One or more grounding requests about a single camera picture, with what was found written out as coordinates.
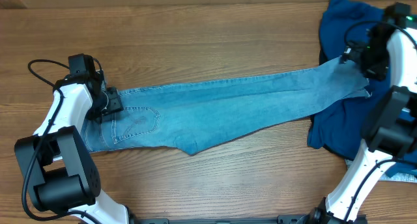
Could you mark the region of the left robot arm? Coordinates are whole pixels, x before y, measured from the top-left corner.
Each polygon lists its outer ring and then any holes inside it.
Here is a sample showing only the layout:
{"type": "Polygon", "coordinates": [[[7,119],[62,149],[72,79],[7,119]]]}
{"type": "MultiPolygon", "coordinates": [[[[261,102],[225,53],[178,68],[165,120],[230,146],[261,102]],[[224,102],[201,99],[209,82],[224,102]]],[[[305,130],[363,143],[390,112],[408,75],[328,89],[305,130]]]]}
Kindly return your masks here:
{"type": "Polygon", "coordinates": [[[43,123],[14,146],[23,176],[23,210],[37,221],[74,216],[82,223],[138,223],[127,206],[102,190],[81,138],[85,120],[122,111],[119,93],[106,86],[101,64],[90,55],[70,56],[65,67],[68,75],[51,84],[53,103],[43,123]]]}

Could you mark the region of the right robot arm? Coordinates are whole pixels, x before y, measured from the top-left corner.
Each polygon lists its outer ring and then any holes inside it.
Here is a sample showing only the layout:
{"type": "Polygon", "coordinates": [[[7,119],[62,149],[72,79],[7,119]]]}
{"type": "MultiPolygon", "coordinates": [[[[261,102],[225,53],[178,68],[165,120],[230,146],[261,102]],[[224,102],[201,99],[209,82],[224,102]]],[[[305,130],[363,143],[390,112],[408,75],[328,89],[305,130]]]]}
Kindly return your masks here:
{"type": "Polygon", "coordinates": [[[355,62],[370,79],[383,80],[392,71],[390,89],[369,113],[360,130],[358,153],[335,188],[299,223],[366,223],[359,209],[391,166],[406,163],[416,150],[416,17],[410,5],[394,3],[373,21],[368,42],[345,40],[340,63],[355,62]]]}

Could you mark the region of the light blue jeans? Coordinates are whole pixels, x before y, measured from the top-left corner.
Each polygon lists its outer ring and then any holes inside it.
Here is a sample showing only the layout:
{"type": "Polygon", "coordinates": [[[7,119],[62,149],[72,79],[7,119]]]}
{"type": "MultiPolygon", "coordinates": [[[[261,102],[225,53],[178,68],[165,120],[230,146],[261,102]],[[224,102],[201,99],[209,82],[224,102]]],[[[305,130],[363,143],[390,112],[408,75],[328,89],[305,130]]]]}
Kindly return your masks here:
{"type": "Polygon", "coordinates": [[[367,85],[355,63],[332,59],[293,72],[127,89],[122,111],[85,121],[81,137],[90,152],[171,147],[194,155],[366,97],[367,85]]]}

